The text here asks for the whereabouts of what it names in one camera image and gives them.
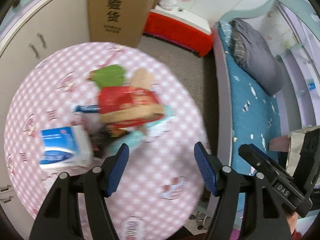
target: silver bolt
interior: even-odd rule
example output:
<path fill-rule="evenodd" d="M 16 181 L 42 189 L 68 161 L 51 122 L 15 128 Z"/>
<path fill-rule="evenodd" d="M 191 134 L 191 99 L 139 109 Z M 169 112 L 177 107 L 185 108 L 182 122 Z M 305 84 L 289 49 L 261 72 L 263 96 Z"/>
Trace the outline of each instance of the silver bolt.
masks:
<path fill-rule="evenodd" d="M 102 169 L 101 169 L 100 166 L 95 166 L 95 167 L 92 169 L 93 173 L 99 173 L 101 170 L 102 170 Z"/>
<path fill-rule="evenodd" d="M 59 175 L 59 178 L 60 179 L 66 179 L 68 177 L 68 173 L 66 173 L 66 172 L 63 172 L 63 173 L 61 173 L 60 175 Z"/>
<path fill-rule="evenodd" d="M 230 173 L 231 172 L 231 168 L 229 166 L 223 166 L 222 167 L 222 170 L 225 172 L 225 173 Z"/>
<path fill-rule="evenodd" d="M 264 178 L 264 175 L 261 172 L 258 172 L 256 174 L 256 176 L 257 176 L 258 179 L 263 179 Z"/>

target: red snack bag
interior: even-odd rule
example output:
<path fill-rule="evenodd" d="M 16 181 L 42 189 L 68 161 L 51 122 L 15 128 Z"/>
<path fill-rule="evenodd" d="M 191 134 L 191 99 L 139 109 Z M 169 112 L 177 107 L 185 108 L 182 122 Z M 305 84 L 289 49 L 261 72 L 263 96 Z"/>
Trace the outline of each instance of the red snack bag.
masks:
<path fill-rule="evenodd" d="M 104 87 L 98 104 L 100 120 L 114 128 L 140 126 L 163 117 L 164 108 L 155 94 L 137 87 Z"/>

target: mattress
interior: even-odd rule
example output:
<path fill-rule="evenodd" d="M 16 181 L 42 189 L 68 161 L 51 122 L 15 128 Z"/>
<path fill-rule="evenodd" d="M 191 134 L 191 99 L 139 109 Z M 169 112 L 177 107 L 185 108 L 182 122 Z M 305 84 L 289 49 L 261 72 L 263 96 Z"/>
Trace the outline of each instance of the mattress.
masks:
<path fill-rule="evenodd" d="M 239 156 L 239 147 L 253 143 L 278 161 L 278 153 L 268 151 L 269 141 L 281 135 L 278 104 L 276 96 L 269 96 L 247 72 L 237 65 L 224 41 L 224 34 L 220 27 L 218 31 L 225 50 L 230 79 L 233 126 L 231 167 L 238 173 L 253 176 L 256 171 Z M 244 194 L 241 194 L 238 210 L 243 209 L 243 206 Z"/>

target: pink checkered tablecloth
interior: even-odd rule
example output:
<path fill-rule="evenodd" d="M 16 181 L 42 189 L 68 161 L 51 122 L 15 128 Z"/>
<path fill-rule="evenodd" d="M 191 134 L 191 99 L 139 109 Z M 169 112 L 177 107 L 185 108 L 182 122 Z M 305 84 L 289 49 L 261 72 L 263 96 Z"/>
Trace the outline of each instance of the pink checkered tablecloth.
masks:
<path fill-rule="evenodd" d="M 120 239 L 167 239 L 188 219 L 203 190 L 194 144 L 209 144 L 201 114 L 187 90 L 167 66 L 138 49 L 84 43 L 59 50 L 36 66 L 16 92 L 7 116 L 4 150 L 10 178 L 35 218 L 58 176 L 38 165 L 43 153 L 40 131 L 70 126 L 76 105 L 97 104 L 99 90 L 86 80 L 88 73 L 112 64 L 122 65 L 126 78 L 141 67 L 154 74 L 153 88 L 174 117 L 161 136 L 130 152 L 117 192 L 106 199 L 107 207 Z M 100 126 L 97 116 L 87 115 L 86 121 L 91 132 Z M 100 164 L 95 161 L 92 167 Z M 66 171 L 75 175 L 90 168 Z M 92 239 L 82 194 L 79 210 L 84 238 Z"/>

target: door handle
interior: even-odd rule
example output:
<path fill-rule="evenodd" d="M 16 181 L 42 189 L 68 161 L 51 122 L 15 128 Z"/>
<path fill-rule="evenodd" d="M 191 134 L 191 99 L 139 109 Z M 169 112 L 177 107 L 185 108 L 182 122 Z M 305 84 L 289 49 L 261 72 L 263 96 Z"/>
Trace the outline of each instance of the door handle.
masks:
<path fill-rule="evenodd" d="M 11 187 L 12 187 L 11 185 L 0 187 L 0 193 L 4 193 L 4 192 L 8 191 Z"/>
<path fill-rule="evenodd" d="M 38 33 L 37 36 L 40 38 L 40 40 L 42 42 L 42 47 L 44 47 L 46 49 L 47 48 L 47 43 L 46 43 L 43 35 L 41 33 Z"/>
<path fill-rule="evenodd" d="M 6 204 L 8 202 L 10 202 L 12 200 L 13 196 L 9 196 L 8 198 L 0 198 L 0 201 L 3 203 L 3 204 Z"/>
<path fill-rule="evenodd" d="M 37 59 L 40 59 L 40 55 L 39 55 L 36 47 L 35 47 L 33 44 L 31 44 L 31 43 L 29 44 L 29 47 L 30 47 L 30 48 L 33 50 L 33 52 L 36 54 L 36 58 L 37 58 Z"/>

